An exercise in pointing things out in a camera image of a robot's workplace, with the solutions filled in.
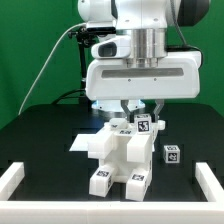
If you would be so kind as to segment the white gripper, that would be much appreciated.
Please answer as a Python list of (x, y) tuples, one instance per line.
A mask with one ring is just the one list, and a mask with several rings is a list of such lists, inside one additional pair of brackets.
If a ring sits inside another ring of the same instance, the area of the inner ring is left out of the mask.
[(199, 51), (169, 52), (156, 67), (129, 68), (124, 59), (94, 60), (88, 68), (86, 94), (90, 100), (121, 100), (129, 122), (129, 100), (157, 99), (153, 121), (159, 120), (163, 99), (194, 98), (200, 91)]

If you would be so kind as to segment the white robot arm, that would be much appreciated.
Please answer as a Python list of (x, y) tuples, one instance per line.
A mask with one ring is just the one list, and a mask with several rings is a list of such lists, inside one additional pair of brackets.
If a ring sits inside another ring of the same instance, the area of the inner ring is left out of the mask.
[(86, 95), (92, 109), (131, 114), (147, 99), (158, 114), (166, 99), (194, 98), (200, 91), (199, 49), (166, 45), (167, 28), (194, 26), (211, 0), (78, 0), (92, 46)]

